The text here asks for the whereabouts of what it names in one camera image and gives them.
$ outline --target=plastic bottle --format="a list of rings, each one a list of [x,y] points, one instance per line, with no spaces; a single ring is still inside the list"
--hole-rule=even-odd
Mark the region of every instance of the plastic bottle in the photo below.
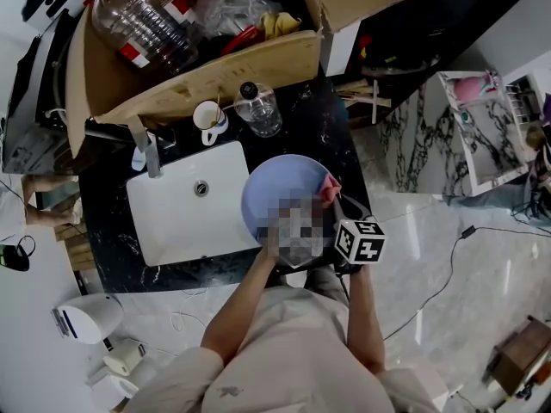
[[[257,136],[269,138],[281,130],[283,122],[275,98],[267,85],[247,82],[241,85],[233,107]]]
[[[201,34],[185,0],[95,0],[92,23],[139,68],[162,67],[177,75],[199,56]]]

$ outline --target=white shirt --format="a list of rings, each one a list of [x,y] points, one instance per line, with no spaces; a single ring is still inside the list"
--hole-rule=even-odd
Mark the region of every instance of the white shirt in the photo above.
[[[189,348],[124,411],[391,413],[393,403],[397,411],[437,411],[416,381],[404,374],[396,379],[394,371],[376,378],[360,364],[345,345],[347,318],[340,302],[305,289],[271,288],[226,368],[214,351]]]

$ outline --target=black marble countertop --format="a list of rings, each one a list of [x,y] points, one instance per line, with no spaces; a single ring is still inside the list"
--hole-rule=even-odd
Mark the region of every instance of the black marble countertop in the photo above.
[[[311,157],[341,182],[344,194],[369,208],[348,114],[331,83],[318,77],[279,89],[276,96],[283,127],[275,137],[257,137],[233,109],[228,109],[229,128],[216,145],[238,140],[249,172],[281,154]],[[159,149],[162,164],[205,150],[201,132],[190,118],[178,121],[173,130],[177,146]],[[137,175],[130,168],[132,155],[133,148],[123,149],[80,176],[84,219],[105,291],[158,292],[240,282],[258,249],[159,267],[145,265],[127,198],[126,182]]]

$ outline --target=sink drain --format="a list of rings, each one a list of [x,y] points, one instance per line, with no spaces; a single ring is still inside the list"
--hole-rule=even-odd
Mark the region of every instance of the sink drain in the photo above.
[[[197,181],[194,190],[196,195],[204,197],[208,193],[208,184],[205,181]]]

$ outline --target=pink object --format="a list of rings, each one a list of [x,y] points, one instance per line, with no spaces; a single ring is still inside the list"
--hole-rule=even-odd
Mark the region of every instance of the pink object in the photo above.
[[[327,173],[319,189],[319,195],[323,201],[323,208],[331,206],[337,194],[341,192],[341,184],[331,174]]]
[[[482,97],[487,91],[492,89],[490,76],[467,77],[455,80],[455,97],[460,102],[471,102]]]

